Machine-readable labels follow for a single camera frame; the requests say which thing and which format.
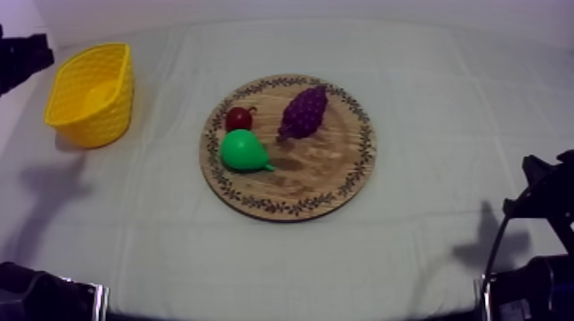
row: toy apple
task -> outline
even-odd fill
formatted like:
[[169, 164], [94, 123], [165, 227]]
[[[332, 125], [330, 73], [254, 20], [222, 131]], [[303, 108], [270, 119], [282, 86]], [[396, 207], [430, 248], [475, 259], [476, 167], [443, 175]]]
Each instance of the toy apple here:
[[234, 107], [227, 112], [225, 117], [225, 129], [227, 131], [235, 131], [236, 129], [251, 130], [253, 125], [253, 116], [257, 108], [251, 107], [249, 109], [243, 107]]

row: toy pear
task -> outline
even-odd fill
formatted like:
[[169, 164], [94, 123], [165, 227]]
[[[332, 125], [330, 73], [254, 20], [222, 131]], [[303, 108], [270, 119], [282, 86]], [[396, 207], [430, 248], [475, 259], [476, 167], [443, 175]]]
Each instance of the toy pear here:
[[230, 131], [221, 142], [221, 159], [238, 171], [273, 170], [269, 155], [253, 132], [244, 129]]

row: round wooden plate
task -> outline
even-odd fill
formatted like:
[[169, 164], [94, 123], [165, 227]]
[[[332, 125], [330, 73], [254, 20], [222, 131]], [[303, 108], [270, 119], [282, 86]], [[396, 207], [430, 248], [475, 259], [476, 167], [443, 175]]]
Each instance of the round wooden plate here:
[[[301, 91], [327, 86], [329, 103], [321, 127], [303, 139], [277, 143], [283, 111]], [[253, 133], [265, 146], [274, 172], [231, 172], [221, 163], [226, 112], [256, 107]], [[209, 115], [200, 143], [200, 164], [209, 186], [225, 203], [248, 216], [296, 222], [325, 215], [355, 196], [371, 174], [375, 134], [360, 104], [322, 79], [281, 74], [233, 91]]]

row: white tablecloth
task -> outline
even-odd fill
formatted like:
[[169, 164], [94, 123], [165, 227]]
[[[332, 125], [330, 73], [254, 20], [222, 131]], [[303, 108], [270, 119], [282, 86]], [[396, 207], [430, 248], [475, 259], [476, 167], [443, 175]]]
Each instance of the white tablecloth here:
[[[375, 20], [179, 26], [132, 47], [129, 132], [81, 153], [43, 124], [55, 71], [0, 160], [2, 258], [112, 289], [115, 311], [195, 320], [369, 320], [472, 307], [523, 156], [574, 138], [574, 60], [478, 32]], [[60, 59], [90, 44], [61, 51]], [[376, 168], [347, 205], [295, 225], [223, 204], [198, 166], [205, 119], [275, 73], [347, 89], [370, 114]], [[561, 252], [513, 221], [499, 268]]]

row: plastic basket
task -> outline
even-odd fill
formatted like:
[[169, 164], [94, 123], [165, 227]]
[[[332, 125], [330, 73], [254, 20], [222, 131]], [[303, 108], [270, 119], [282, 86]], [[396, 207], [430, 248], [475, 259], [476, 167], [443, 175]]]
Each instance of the plastic basket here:
[[127, 44], [91, 47], [58, 70], [44, 122], [83, 148], [112, 143], [130, 125], [133, 86]]

